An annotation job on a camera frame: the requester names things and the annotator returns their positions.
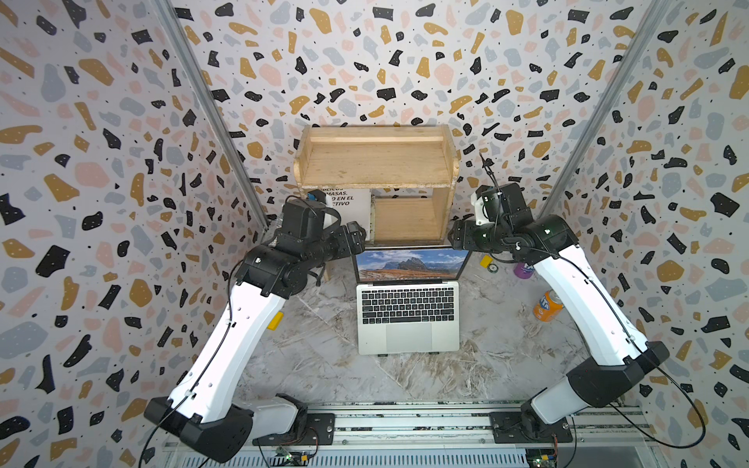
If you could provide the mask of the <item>silver laptop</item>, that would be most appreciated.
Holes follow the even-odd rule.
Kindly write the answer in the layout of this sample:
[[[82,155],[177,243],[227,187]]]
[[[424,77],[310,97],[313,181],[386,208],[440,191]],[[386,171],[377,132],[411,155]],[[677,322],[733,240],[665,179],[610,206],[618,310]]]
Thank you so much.
[[[460,348],[460,284],[470,253],[449,246],[374,248],[353,259],[361,355]]]

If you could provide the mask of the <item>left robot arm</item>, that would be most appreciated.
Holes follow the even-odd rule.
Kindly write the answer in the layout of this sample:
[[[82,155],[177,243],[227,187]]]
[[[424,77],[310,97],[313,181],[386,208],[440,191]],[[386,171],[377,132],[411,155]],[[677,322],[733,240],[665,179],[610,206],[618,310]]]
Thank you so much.
[[[263,333],[285,302],[329,261],[364,252],[366,231],[357,222],[320,237],[288,237],[259,244],[229,276],[220,323],[199,357],[167,396],[151,399],[146,419],[208,460],[226,463],[247,442],[300,442],[310,428],[308,406],[284,393],[246,405],[233,401],[239,380]]]

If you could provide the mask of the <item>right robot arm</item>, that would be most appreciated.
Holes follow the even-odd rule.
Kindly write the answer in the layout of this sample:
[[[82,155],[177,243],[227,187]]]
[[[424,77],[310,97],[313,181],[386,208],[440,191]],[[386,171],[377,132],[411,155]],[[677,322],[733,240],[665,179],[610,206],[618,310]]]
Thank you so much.
[[[522,405],[528,425],[551,425],[587,407],[605,407],[669,358],[664,343],[647,339],[623,314],[563,218],[545,216],[515,228],[458,220],[448,238],[456,250],[510,253],[534,267],[588,345],[586,361]]]

